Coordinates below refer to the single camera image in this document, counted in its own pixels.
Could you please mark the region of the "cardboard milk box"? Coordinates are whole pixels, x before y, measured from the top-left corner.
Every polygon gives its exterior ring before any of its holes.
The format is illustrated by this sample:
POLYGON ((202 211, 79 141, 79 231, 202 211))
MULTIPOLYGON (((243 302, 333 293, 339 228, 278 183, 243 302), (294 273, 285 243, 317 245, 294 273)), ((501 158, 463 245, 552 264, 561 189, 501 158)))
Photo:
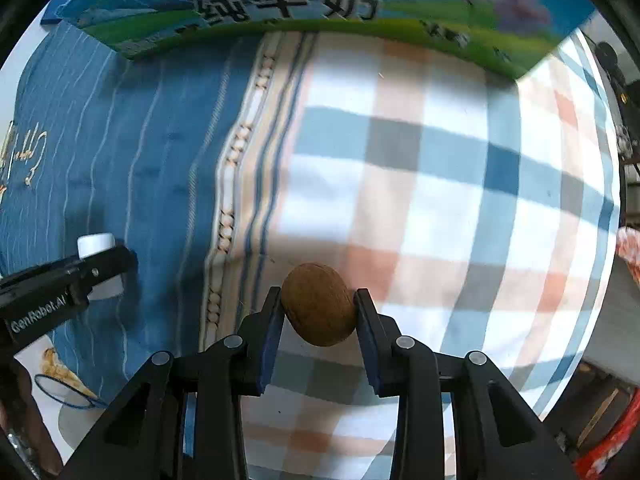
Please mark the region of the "cardboard milk box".
POLYGON ((326 30, 416 44, 518 78, 594 10, 591 0, 66 0, 58 16, 126 58, 215 36, 326 30))

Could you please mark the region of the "blue plaid tablecloth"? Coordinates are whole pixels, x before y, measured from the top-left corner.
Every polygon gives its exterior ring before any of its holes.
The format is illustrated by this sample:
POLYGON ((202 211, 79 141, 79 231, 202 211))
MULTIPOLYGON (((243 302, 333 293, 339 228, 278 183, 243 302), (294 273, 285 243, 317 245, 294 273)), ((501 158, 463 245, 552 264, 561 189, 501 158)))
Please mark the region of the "blue plaid tablecloth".
POLYGON ((234 332, 309 261, 432 350, 484 352, 546 416, 596 324, 620 214, 580 32, 514 81, 328 32, 129 61, 61 24, 24 69, 6 157, 3 274, 86 234, 137 254, 122 296, 51 336, 104 401, 153 352, 234 332))

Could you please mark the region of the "orange white patterned cloth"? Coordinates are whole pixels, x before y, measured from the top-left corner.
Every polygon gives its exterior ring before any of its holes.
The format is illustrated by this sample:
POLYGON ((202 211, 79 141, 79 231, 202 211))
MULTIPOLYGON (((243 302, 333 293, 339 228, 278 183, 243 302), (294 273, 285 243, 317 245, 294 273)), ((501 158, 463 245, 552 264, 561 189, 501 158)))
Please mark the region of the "orange white patterned cloth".
POLYGON ((640 232, 623 226, 616 234, 616 255, 628 266, 637 285, 640 284, 640 232))

